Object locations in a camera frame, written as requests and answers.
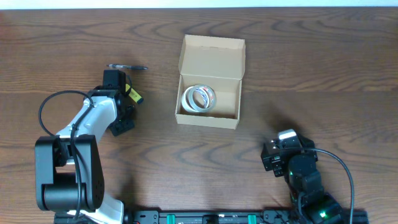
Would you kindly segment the yellow highlighter marker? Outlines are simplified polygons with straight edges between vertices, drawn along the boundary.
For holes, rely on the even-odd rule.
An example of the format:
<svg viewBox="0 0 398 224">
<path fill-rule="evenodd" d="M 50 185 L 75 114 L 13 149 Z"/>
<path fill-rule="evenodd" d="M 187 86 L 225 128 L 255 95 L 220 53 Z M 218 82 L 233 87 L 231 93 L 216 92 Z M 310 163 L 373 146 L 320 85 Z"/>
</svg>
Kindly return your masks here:
<svg viewBox="0 0 398 224">
<path fill-rule="evenodd" d="M 137 104 L 141 104 L 144 101 L 143 97 L 129 84 L 126 84 L 126 93 Z"/>
</svg>

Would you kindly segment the white masking tape roll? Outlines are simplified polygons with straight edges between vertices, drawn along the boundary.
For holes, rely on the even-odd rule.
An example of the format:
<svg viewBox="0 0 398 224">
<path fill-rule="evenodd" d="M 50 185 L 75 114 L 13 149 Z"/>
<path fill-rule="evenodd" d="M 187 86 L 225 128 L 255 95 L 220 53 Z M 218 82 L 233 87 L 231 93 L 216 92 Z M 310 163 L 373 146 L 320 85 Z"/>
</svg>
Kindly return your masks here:
<svg viewBox="0 0 398 224">
<path fill-rule="evenodd" d="M 198 111 L 195 110 L 195 109 L 193 109 L 193 108 L 190 106 L 189 100 L 188 100 L 188 98 L 187 98 L 187 95 L 188 95 L 188 93 L 190 92 L 190 90 L 191 90 L 192 88 L 193 88 L 193 86 L 190 86 L 190 87 L 188 87 L 188 88 L 183 92 L 183 95 L 182 95 L 182 98 L 181 98 L 181 104 L 182 104 L 183 109 L 184 109 L 186 112 L 189 112 L 189 113 L 197 113 Z"/>
</svg>

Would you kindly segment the clear adhesive tape roll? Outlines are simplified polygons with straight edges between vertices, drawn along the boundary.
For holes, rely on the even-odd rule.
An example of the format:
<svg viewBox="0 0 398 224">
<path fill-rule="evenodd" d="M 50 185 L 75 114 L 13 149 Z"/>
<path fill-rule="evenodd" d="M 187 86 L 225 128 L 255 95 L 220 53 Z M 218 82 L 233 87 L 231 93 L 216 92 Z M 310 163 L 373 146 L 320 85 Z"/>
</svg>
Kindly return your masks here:
<svg viewBox="0 0 398 224">
<path fill-rule="evenodd" d="M 212 110 L 216 105 L 216 95 L 212 88 L 208 85 L 197 84 L 187 89 L 188 104 L 194 112 L 207 113 Z M 199 107 L 193 98 L 194 92 L 199 92 L 205 103 L 204 107 Z"/>
</svg>

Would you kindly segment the brown cardboard box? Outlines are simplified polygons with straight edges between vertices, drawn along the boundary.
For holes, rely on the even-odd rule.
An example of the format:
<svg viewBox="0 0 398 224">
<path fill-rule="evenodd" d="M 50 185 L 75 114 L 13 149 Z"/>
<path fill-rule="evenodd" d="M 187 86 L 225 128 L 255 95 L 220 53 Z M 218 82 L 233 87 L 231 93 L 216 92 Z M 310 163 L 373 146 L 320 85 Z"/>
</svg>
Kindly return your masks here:
<svg viewBox="0 0 398 224">
<path fill-rule="evenodd" d="M 186 35 L 178 64 L 177 123 L 236 129 L 245 66 L 244 39 Z M 182 107 L 183 92 L 197 84 L 208 85 L 216 95 L 216 105 L 207 113 L 189 113 Z M 194 92 L 193 98 L 199 107 L 205 106 L 199 92 Z"/>
</svg>

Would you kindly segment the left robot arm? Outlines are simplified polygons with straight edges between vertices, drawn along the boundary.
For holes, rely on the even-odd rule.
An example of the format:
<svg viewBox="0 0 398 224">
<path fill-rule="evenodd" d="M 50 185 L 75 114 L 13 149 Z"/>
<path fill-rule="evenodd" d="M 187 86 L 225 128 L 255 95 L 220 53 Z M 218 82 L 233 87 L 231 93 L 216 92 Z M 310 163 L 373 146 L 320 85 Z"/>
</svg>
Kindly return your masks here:
<svg viewBox="0 0 398 224">
<path fill-rule="evenodd" d="M 105 70 L 100 86 L 82 93 L 83 106 L 62 130 L 35 143 L 37 206 L 54 212 L 54 223 L 132 223 L 124 203 L 106 193 L 98 150 L 106 130 L 113 136 L 134 128 L 131 79 Z"/>
</svg>

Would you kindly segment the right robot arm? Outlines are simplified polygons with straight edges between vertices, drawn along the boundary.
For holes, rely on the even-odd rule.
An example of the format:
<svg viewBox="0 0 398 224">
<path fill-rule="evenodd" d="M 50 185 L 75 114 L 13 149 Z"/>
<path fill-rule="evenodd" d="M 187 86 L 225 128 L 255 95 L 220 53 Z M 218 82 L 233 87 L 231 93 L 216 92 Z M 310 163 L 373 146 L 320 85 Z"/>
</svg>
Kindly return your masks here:
<svg viewBox="0 0 398 224">
<path fill-rule="evenodd" d="M 295 223 L 349 223 L 350 216 L 322 185 L 322 177 L 317 169 L 317 153 L 312 140 L 274 141 L 274 149 L 263 145 L 261 159 L 266 171 L 276 177 L 283 177 L 290 190 L 290 200 L 294 206 L 290 213 Z"/>
</svg>

